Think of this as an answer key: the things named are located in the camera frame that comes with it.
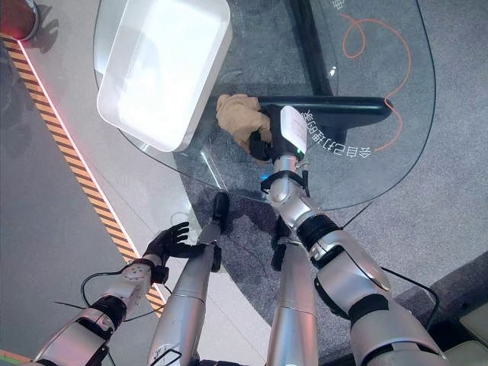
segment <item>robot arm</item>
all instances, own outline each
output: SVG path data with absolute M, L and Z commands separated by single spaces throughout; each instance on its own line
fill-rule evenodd
M 290 121 L 281 120 L 287 116 L 277 108 L 268 112 L 272 134 L 268 156 L 274 174 L 263 182 L 262 189 L 319 269 L 314 285 L 321 299 L 332 312 L 351 320 L 356 364 L 447 365 L 420 322 L 393 300 L 380 266 L 308 197 L 306 180 L 297 174 L 304 151 L 282 133 L 281 125 Z M 300 115 L 291 118 L 300 123 Z
M 119 325 L 135 310 L 152 283 L 168 279 L 169 256 L 191 257 L 201 246 L 187 246 L 188 223 L 162 231 L 144 256 L 127 266 L 117 280 L 92 305 L 78 313 L 25 365 L 99 366 L 108 353 L 108 343 Z

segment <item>robot forearm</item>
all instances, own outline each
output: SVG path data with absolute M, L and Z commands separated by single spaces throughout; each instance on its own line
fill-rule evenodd
M 274 173 L 296 173 L 296 164 L 295 156 L 281 156 L 274 161 Z M 357 365 L 447 365 L 420 322 L 392 299 L 378 264 L 307 197 L 300 182 L 279 176 L 269 189 L 271 205 L 319 269 L 314 285 L 322 300 L 352 321 Z
M 152 268 L 160 264 L 157 256 L 145 255 L 142 261 L 125 268 L 102 297 L 61 328 L 45 344 L 34 363 L 28 364 L 100 365 L 108 353 L 111 336 L 147 293 Z

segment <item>black cable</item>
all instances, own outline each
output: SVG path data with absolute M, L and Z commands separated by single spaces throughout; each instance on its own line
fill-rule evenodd
M 112 365 L 113 365 L 113 366 L 117 366 L 117 365 L 115 364 L 114 359 L 112 358 L 112 355 L 110 354 L 110 351 L 107 353 L 107 355 L 108 355 L 108 358 L 110 359 L 110 362 L 112 363 Z
M 341 230 L 344 229 L 347 225 L 349 225 L 356 217 L 361 215 L 368 207 L 371 206 L 372 203 L 373 202 L 370 202 L 369 204 L 367 204 L 366 206 L 361 208 L 361 210 L 356 215 L 354 215 L 347 223 L 345 223 L 343 226 L 341 226 Z
M 135 320 L 135 319 L 139 319 L 139 318 L 142 318 L 143 316 L 146 316 L 146 315 L 149 315 L 149 314 L 155 313 L 156 311 L 161 310 L 163 307 L 165 307 L 165 306 L 164 306 L 164 305 L 161 305 L 161 306 L 160 306 L 160 307 L 158 307 L 157 309 L 154 309 L 154 310 L 148 311 L 147 313 L 144 313 L 144 314 L 141 314 L 141 315 L 135 316 L 134 318 L 125 319 L 125 320 L 124 320 L 124 323 L 126 323 L 126 322 L 131 322 L 131 321 L 133 321 L 133 320 Z
M 151 362 L 151 364 L 149 366 L 154 366 L 161 358 L 165 357 L 169 352 L 173 352 L 173 353 L 177 354 L 177 357 L 174 360 L 172 360 L 171 362 L 169 362 L 168 364 L 165 364 L 166 366 L 169 366 L 170 364 L 174 364 L 177 360 L 179 360 L 182 357 L 181 352 L 178 352 L 175 349 L 170 348 L 168 351 L 165 351 L 162 355 L 160 355 L 156 360 Z
M 427 319 L 427 323 L 425 324 L 425 328 L 427 330 L 429 330 L 430 327 L 431 327 L 431 325 L 432 325 L 432 321 L 434 319 L 434 315 L 435 315 L 435 313 L 437 313 L 437 310 L 438 310 L 439 304 L 440 304 L 439 296 L 436 294 L 436 292 L 433 289 L 431 289 L 430 287 L 425 286 L 424 284 L 420 284 L 419 282 L 414 281 L 413 279 L 408 278 L 406 276 L 403 276 L 403 275 L 401 275 L 399 273 L 396 273 L 395 271 L 392 271 L 391 269 L 388 269 L 388 268 L 385 268 L 385 267 L 381 267 L 381 269 L 383 269 L 386 272 L 391 273 L 392 275 L 397 276 L 398 278 L 401 278 L 401 279 L 403 279 L 405 281 L 411 282 L 414 285 L 419 286 L 420 288 L 423 288 L 424 290 L 428 291 L 434 297 L 434 299 L 435 299 L 434 309 L 432 309 L 432 312 L 430 313 L 430 316 Z
M 54 301 L 54 303 L 58 303 L 60 305 L 66 305 L 67 307 L 75 307 L 76 309 L 85 309 L 84 307 L 79 307 L 78 305 L 73 305 L 72 303 L 63 303 L 62 301 Z
M 85 303 L 85 305 L 87 307 L 90 307 L 90 303 L 88 302 L 87 298 L 86 298 L 86 294 L 85 294 L 85 286 L 86 284 L 92 279 L 92 278 L 95 278 L 95 277 L 100 277 L 100 276 L 115 276 L 115 275 L 120 275 L 125 268 L 131 266 L 132 263 L 128 263 L 126 264 L 124 267 L 122 267 L 122 269 L 120 269 L 119 271 L 115 271 L 115 272 L 98 272 L 98 273 L 94 273 L 94 274 L 90 274 L 87 278 L 85 278 L 82 282 L 82 285 L 80 287 L 80 292 L 82 294 L 82 299 L 83 299 L 83 302 Z

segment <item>gray floor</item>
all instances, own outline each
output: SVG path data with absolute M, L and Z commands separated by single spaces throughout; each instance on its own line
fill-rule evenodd
M 435 118 L 416 167 L 379 197 L 348 230 L 385 267 L 425 284 L 443 296 L 445 318 L 470 302 L 488 298 L 488 4 L 485 1 L 420 2 L 437 72 Z M 184 180 L 200 219 L 214 190 Z M 223 262 L 261 315 L 271 322 L 278 275 L 269 267 L 275 215 L 265 204 L 235 197 Z M 360 207 L 330 213 L 344 223 Z M 461 271 L 462 265 L 470 263 Z M 393 280 L 395 294 L 418 315 L 432 301 Z M 348 324 L 319 307 L 321 360 L 348 352 Z
M 34 357 L 50 334 L 76 314 L 53 301 L 82 305 L 82 279 L 115 271 L 124 260 L 5 49 L 0 52 L 0 348 Z M 88 298 L 101 295 L 108 284 L 105 278 L 93 280 Z M 150 310 L 144 300 L 138 312 Z M 156 324 L 150 315 L 117 332 L 111 343 L 115 362 L 144 364 Z

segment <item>orange cable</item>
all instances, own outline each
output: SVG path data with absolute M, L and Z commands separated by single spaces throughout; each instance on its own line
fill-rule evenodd
M 386 24 L 383 21 L 380 21 L 378 19 L 373 19 L 373 18 L 365 18 L 365 19 L 355 20 L 354 18 L 352 18 L 349 15 L 346 15 L 344 13 L 340 13 L 340 15 L 352 22 L 351 25 L 349 26 L 348 30 L 345 32 L 344 37 L 342 38 L 342 52 L 344 53 L 344 56 L 346 56 L 347 58 L 355 59 L 356 57 L 360 56 L 364 52 L 364 49 L 366 48 L 366 36 L 364 35 L 364 30 L 361 26 L 361 23 L 374 23 L 374 24 L 379 24 L 380 26 L 385 27 L 386 29 L 391 31 L 403 43 L 405 50 L 406 50 L 406 55 L 408 56 L 408 59 L 409 59 L 406 74 L 405 74 L 405 77 L 403 78 L 402 83 L 400 85 L 398 85 L 392 92 L 388 93 L 386 97 L 384 97 L 385 105 L 389 109 L 391 109 L 393 114 L 395 114 L 396 117 L 398 118 L 398 130 L 396 131 L 396 135 L 393 137 L 393 139 L 391 139 L 389 142 L 385 143 L 383 146 L 377 147 L 376 149 L 374 149 L 375 152 L 378 152 L 378 151 L 381 151 L 383 149 L 386 149 L 388 146 L 391 146 L 395 141 L 398 140 L 398 137 L 402 133 L 402 129 L 403 129 L 402 115 L 400 114 L 399 111 L 397 111 L 393 107 L 393 105 L 390 104 L 390 102 L 388 101 L 388 98 L 391 98 L 393 95 L 395 95 L 397 92 L 399 92 L 400 89 L 403 88 L 403 86 L 408 81 L 409 76 L 410 76 L 410 72 L 412 70 L 412 54 L 410 52 L 409 45 L 406 42 L 405 38 L 403 38 L 403 36 L 400 34 L 400 32 L 398 30 L 394 29 L 389 24 Z M 349 34 L 351 33 L 352 29 L 355 27 L 357 27 L 359 29 L 359 32 L 361 34 L 361 49 L 357 53 L 351 55 L 347 52 L 345 45 L 347 43 L 347 39 L 349 37 Z

